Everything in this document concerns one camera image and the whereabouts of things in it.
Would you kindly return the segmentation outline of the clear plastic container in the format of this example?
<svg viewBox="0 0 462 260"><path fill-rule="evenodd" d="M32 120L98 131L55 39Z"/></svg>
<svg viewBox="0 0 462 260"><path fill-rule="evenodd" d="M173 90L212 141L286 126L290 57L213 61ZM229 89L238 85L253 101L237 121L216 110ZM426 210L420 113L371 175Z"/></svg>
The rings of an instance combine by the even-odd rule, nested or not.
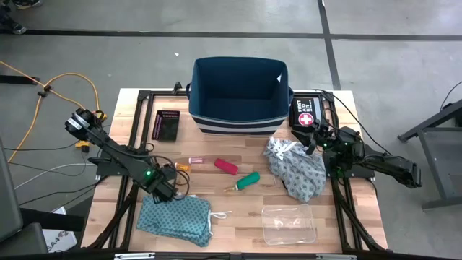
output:
<svg viewBox="0 0 462 260"><path fill-rule="evenodd" d="M313 243L317 238L308 204L265 206L261 219L263 239L269 246Z"/></svg>

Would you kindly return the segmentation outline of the red bandage roll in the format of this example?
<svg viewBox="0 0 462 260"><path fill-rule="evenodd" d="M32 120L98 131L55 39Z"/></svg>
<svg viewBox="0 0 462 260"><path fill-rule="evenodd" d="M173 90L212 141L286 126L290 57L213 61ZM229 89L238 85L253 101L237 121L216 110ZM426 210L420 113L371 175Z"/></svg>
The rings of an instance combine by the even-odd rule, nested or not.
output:
<svg viewBox="0 0 462 260"><path fill-rule="evenodd" d="M230 175L237 175L238 173L238 166L219 158L214 161L214 166Z"/></svg>

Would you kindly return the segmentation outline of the teal patterned cloth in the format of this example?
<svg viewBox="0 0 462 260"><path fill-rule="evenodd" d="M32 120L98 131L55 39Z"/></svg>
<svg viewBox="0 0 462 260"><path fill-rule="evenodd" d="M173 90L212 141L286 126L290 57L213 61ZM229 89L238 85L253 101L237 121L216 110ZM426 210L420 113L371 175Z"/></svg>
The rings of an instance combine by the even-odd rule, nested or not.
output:
<svg viewBox="0 0 462 260"><path fill-rule="evenodd" d="M143 198L136 229L207 247L213 236L212 218L225 219L229 213L214 212L209 201L195 196L159 204L146 196Z"/></svg>

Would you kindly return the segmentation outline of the black slotted plastic basket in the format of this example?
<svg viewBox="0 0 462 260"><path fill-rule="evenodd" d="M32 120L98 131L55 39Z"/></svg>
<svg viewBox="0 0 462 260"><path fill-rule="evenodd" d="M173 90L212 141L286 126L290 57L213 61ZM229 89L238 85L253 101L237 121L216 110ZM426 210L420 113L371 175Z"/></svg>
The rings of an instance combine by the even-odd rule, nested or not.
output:
<svg viewBox="0 0 462 260"><path fill-rule="evenodd" d="M175 142L179 121L179 110L158 110L154 120L152 139L160 142Z"/></svg>

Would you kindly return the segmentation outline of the black floor strip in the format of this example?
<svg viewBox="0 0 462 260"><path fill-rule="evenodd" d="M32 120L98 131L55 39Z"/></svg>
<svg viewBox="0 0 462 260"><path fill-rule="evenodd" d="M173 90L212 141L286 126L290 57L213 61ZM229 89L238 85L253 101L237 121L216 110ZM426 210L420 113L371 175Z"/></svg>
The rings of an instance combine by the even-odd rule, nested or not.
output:
<svg viewBox="0 0 462 260"><path fill-rule="evenodd" d="M0 84L15 85L36 85L35 81L40 81L39 77L32 77L32 80L24 76L1 75Z"/></svg>

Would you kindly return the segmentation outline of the teal-green bandage roll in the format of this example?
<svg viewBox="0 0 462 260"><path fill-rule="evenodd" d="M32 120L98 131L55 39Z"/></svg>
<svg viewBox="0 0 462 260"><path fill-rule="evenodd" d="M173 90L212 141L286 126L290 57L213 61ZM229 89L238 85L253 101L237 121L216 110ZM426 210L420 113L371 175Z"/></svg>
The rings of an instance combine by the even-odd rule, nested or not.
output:
<svg viewBox="0 0 462 260"><path fill-rule="evenodd" d="M259 180L260 180L260 174L258 172L250 173L249 175L239 179L236 182L235 187L236 187L236 189L238 191L243 190L246 187L251 186L251 185L259 182Z"/></svg>

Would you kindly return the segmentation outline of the grey patterned cloth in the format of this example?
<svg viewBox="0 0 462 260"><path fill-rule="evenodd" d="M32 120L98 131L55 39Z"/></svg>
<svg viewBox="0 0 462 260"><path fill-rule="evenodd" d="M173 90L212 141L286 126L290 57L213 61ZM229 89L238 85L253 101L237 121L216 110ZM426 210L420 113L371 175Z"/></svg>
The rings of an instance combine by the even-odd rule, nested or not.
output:
<svg viewBox="0 0 462 260"><path fill-rule="evenodd" d="M326 168L321 155L307 154L300 142L271 137L263 151L271 173L282 180L287 193L303 203L319 196L326 186Z"/></svg>

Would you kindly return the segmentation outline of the black aluminium table frame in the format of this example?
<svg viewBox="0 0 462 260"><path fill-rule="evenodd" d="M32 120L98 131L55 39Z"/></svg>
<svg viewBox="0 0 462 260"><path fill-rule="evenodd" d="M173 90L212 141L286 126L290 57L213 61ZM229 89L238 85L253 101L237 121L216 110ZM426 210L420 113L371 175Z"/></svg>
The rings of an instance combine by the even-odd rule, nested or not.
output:
<svg viewBox="0 0 462 260"><path fill-rule="evenodd" d="M147 194L140 190L135 210L128 211L121 219L118 230L114 230L114 246L122 246L123 239L130 235L129 251L189 252L189 253L340 253L336 211L331 184L328 182L323 193L308 204L312 209L315 240L312 243L292 245L266 244L263 237L261 210L284 205L301 204L287 195L279 180L268 169L263 150L269 136L214 135L202 133L188 112L188 99L180 96L161 96L162 90L121 89L113 114L110 137L119 144L138 147L140 142L153 143L152 154L170 158L173 162L187 164L190 157L203 158L204 163L188 169L190 190L211 203L213 212L232 211L225 219L212 217L213 236L207 247L193 243L156 236L136 229L141 201ZM153 102L150 125L146 126L147 106ZM176 142L151 140L155 114L158 110L180 111L180 126ZM238 174L224 173L214 166L216 158L238 166ZM252 172L259 172L261 179L242 191L224 192L239 178ZM388 248L383 229L375 189L361 178L351 181L356 213L375 241ZM121 177L106 178L95 188L90 213L82 237L82 247L93 243L113 217L122 192L129 192L131 181Z"/></svg>

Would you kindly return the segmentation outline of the grey metal desk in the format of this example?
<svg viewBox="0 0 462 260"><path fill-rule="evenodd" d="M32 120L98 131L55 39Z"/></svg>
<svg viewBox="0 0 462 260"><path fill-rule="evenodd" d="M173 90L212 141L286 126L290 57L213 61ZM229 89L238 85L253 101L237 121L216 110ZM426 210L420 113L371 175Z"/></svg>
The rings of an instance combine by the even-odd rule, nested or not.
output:
<svg viewBox="0 0 462 260"><path fill-rule="evenodd" d="M417 137L440 198L423 210L462 205L462 99L398 136L401 142Z"/></svg>

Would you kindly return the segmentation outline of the white printed cardboard box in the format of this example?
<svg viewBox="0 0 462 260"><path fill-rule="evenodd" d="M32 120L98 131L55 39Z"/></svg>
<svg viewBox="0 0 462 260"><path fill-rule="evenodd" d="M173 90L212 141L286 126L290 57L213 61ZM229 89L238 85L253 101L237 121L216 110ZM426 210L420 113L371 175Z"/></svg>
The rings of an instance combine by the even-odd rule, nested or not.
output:
<svg viewBox="0 0 462 260"><path fill-rule="evenodd" d="M67 251L77 244L73 231L43 229L48 253Z"/></svg>

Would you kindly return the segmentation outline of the grey office chair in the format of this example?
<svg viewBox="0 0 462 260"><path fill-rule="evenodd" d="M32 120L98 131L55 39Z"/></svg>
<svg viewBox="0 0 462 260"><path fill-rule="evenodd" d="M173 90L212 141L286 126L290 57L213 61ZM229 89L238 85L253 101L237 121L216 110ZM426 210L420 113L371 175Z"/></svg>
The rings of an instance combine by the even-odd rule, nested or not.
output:
<svg viewBox="0 0 462 260"><path fill-rule="evenodd" d="M48 253L44 229L80 231L84 218L19 206L0 140L0 258Z"/></svg>

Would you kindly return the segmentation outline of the silver metal bracket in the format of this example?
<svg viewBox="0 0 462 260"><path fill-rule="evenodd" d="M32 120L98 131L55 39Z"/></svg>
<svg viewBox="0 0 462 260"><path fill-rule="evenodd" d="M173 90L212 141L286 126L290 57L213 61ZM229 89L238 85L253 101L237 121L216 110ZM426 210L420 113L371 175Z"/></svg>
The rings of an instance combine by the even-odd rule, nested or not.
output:
<svg viewBox="0 0 462 260"><path fill-rule="evenodd" d="M151 253L151 252L118 253L113 258L113 260L147 260L147 259L155 259L155 253Z"/></svg>
<svg viewBox="0 0 462 260"><path fill-rule="evenodd" d="M345 255L345 254L317 254L315 257L316 260L357 260L355 255Z"/></svg>

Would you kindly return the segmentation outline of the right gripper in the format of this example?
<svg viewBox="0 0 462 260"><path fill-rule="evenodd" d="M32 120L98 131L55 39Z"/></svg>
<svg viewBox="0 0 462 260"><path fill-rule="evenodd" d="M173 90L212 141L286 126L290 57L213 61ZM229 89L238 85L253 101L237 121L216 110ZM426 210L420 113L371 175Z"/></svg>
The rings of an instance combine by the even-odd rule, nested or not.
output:
<svg viewBox="0 0 462 260"><path fill-rule="evenodd" d="M317 147L327 148L329 143L329 125L324 121L315 121L309 127L293 126L291 133L308 147L307 155L312 155Z"/></svg>

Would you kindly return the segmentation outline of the person's shoe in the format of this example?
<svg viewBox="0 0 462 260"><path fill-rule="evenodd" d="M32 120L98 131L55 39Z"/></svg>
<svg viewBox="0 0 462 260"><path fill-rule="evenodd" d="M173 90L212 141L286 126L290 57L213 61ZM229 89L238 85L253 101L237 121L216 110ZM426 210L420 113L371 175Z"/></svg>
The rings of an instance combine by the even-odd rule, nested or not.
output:
<svg viewBox="0 0 462 260"><path fill-rule="evenodd" d="M43 0L12 0L12 2L18 9L29 9L39 7Z"/></svg>
<svg viewBox="0 0 462 260"><path fill-rule="evenodd" d="M0 14L0 25L15 35L23 35L27 28L13 20L8 14Z"/></svg>

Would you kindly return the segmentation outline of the navy striped fabric bin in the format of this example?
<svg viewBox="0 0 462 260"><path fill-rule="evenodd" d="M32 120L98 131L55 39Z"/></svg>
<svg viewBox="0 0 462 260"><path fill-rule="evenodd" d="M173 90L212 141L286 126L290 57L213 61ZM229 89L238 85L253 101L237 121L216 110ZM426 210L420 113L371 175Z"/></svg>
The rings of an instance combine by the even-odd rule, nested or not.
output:
<svg viewBox="0 0 462 260"><path fill-rule="evenodd" d="M186 95L204 133L272 135L288 117L294 93L283 61L215 56L195 60Z"/></svg>

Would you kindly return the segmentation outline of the black first aid kit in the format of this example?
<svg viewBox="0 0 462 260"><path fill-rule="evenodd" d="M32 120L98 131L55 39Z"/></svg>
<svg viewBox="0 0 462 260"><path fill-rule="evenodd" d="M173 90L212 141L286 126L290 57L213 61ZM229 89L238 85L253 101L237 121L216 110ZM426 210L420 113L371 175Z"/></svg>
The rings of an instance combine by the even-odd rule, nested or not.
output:
<svg viewBox="0 0 462 260"><path fill-rule="evenodd" d="M312 133L321 123L322 112L318 97L294 97L289 111L289 126L294 131Z"/></svg>

